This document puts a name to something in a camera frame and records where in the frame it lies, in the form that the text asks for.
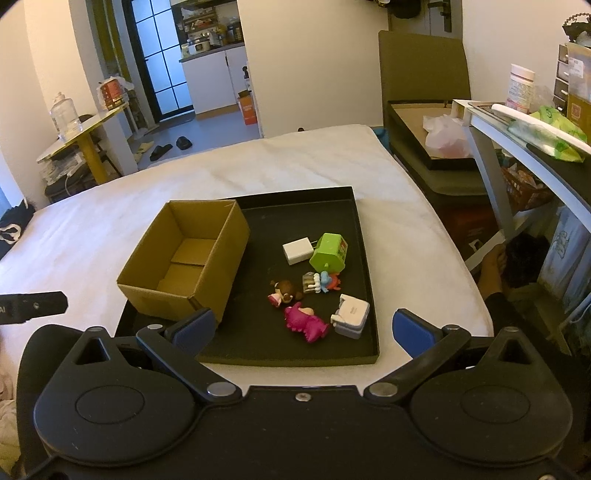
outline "pink dinosaur toy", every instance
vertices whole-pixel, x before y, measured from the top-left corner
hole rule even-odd
[[[304,332],[308,343],[324,338],[329,331],[330,325],[314,315],[314,310],[300,307],[301,302],[299,301],[293,307],[287,307],[283,310],[286,327],[292,332]]]

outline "door handle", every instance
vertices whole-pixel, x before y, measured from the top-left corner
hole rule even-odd
[[[452,32],[452,2],[451,0],[441,0],[440,2],[431,2],[427,4],[427,8],[441,8],[441,16],[443,17],[443,28],[446,32]]]

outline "yellow table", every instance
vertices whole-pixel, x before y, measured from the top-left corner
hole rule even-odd
[[[125,108],[125,105],[117,107],[114,110],[97,113],[94,117],[89,118],[87,121],[82,123],[82,131],[76,135],[64,140],[57,140],[47,150],[45,150],[38,158],[37,163],[41,163],[48,158],[51,158],[55,154],[64,150],[66,147],[76,143],[92,172],[92,176],[95,178],[97,184],[106,183],[108,181],[107,172],[100,160],[99,154],[96,152],[96,148],[90,137],[90,132],[95,128],[104,124],[108,119],[121,113]]]

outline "white toy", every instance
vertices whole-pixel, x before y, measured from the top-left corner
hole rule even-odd
[[[304,293],[320,293],[322,291],[320,274],[314,272],[304,274],[302,277],[302,286],[304,287]]]
[[[369,314],[369,303],[341,294],[339,308],[331,315],[330,322],[335,332],[349,338],[359,339]]]

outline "white mattress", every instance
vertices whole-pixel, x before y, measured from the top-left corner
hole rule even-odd
[[[409,356],[392,337],[392,315],[407,308],[429,322],[491,335],[491,318],[458,251],[424,196],[360,125],[255,140],[190,155],[86,191],[37,212],[0,261],[0,293],[63,291],[66,314],[0,327],[0,367],[16,379],[27,340],[40,326],[114,334],[126,299],[116,278],[162,205],[316,187],[353,186],[379,327],[375,365],[260,368],[208,365],[238,384],[357,385]]]

